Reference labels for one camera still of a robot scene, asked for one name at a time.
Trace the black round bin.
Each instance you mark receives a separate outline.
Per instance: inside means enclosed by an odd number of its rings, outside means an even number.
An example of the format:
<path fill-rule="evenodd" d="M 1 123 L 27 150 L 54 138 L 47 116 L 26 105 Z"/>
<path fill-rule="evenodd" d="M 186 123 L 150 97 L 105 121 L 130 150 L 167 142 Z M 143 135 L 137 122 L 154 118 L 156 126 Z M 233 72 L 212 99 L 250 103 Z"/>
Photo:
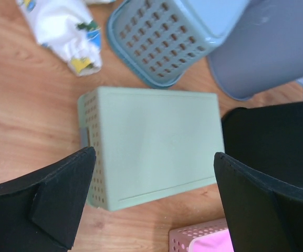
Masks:
<path fill-rule="evenodd" d="M 225 152 L 303 188 L 303 102 L 235 108 L 222 117 Z"/>

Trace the green perforated tray basket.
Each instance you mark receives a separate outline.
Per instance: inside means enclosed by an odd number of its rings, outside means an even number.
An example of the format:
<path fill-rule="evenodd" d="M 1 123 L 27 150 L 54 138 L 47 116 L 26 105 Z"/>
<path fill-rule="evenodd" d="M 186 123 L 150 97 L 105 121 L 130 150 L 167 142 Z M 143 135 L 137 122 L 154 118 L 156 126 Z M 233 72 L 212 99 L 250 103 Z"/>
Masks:
<path fill-rule="evenodd" d="M 77 107 L 81 145 L 96 152 L 89 205 L 113 212 L 216 182 L 216 94 L 98 87 Z"/>

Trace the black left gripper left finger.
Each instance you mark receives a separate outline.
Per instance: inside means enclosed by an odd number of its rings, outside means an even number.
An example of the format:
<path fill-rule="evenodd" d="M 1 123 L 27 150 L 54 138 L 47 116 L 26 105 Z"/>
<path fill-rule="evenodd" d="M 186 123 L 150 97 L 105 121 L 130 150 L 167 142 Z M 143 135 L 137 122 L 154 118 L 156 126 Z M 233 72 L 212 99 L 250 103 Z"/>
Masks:
<path fill-rule="evenodd" d="M 83 148 L 0 184 L 0 251 L 72 249 L 96 162 Z"/>

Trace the grey bin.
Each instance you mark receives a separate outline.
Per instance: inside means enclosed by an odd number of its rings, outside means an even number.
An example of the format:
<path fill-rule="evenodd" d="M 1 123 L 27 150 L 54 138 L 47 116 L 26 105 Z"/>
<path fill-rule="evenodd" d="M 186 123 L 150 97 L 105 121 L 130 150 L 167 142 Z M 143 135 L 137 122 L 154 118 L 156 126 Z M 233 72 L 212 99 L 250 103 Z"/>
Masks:
<path fill-rule="evenodd" d="M 291 81 L 303 87 L 303 1 L 250 1 L 208 62 L 217 85 L 236 100 Z"/>

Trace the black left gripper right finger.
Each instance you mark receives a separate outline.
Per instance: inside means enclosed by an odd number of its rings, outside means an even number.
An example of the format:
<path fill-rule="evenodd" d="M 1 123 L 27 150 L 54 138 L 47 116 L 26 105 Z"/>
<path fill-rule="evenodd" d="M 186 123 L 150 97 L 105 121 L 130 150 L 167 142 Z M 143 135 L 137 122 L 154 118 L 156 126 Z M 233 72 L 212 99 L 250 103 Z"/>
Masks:
<path fill-rule="evenodd" d="M 303 251 L 303 189 L 229 155 L 214 171 L 234 251 Z"/>

